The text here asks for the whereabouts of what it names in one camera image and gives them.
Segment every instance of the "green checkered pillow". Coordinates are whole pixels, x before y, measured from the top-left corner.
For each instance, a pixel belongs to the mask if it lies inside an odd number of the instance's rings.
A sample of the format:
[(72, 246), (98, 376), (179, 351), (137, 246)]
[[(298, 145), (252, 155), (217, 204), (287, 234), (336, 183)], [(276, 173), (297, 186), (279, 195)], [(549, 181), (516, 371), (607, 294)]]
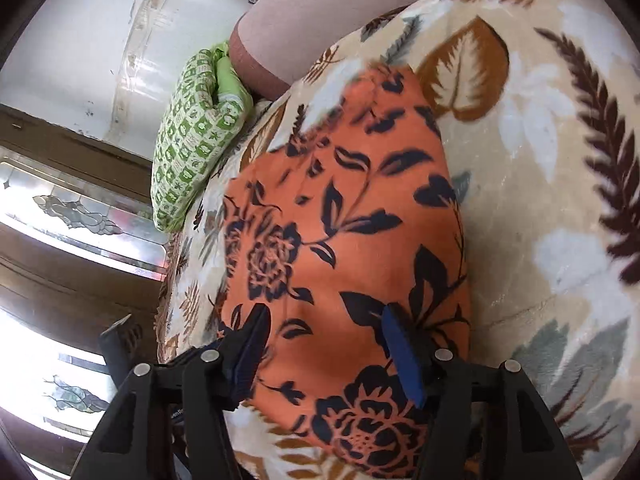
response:
[(159, 230), (181, 229), (201, 184), (253, 105), (231, 66), (227, 42), (189, 60), (156, 140), (151, 200)]

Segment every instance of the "wooden panel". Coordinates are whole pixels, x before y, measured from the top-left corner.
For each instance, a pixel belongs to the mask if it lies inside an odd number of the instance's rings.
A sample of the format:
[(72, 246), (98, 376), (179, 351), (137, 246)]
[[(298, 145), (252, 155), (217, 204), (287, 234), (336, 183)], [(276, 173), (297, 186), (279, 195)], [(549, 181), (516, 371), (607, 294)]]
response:
[(1, 104), (0, 145), (105, 189), (151, 203), (150, 160)]
[(0, 306), (36, 332), (100, 353), (97, 338), (133, 314), (144, 354), (156, 355), (153, 330), (161, 283), (50, 247), (0, 224)]
[(71, 475), (84, 445), (30, 424), (0, 408), (0, 420), (15, 449), (46, 467)]

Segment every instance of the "orange floral fabric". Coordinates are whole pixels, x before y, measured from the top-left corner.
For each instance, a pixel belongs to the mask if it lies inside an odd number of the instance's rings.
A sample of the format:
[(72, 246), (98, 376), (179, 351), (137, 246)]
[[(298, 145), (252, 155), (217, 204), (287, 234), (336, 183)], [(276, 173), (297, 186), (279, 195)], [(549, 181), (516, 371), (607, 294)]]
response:
[(256, 303), (271, 336), (252, 403), (380, 478), (411, 476), (426, 436), (382, 335), (400, 304), (466, 356), (465, 238), (438, 128), (409, 67), (376, 64), (307, 132), (225, 195), (221, 336)]

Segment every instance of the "beige leaf-patterned blanket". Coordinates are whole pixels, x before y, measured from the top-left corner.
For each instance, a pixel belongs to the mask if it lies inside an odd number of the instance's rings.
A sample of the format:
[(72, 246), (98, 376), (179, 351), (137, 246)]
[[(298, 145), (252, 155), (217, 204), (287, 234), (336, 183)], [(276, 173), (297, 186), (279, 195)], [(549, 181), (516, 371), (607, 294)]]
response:
[[(442, 132), (468, 239), (470, 358), (520, 361), (583, 476), (612, 479), (640, 433), (640, 55), (602, 0), (420, 0), (329, 47), (188, 214), (160, 358), (216, 337), (226, 184), (321, 120), (371, 60), (412, 67)], [(260, 480), (364, 477), (248, 406), (227, 420)]]

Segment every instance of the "white wall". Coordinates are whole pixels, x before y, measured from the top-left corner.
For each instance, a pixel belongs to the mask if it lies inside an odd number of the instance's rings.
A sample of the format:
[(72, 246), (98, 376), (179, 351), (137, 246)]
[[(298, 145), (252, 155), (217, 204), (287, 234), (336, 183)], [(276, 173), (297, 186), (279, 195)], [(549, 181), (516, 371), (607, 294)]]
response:
[(0, 102), (146, 158), (187, 58), (246, 0), (47, 0), (0, 71)]

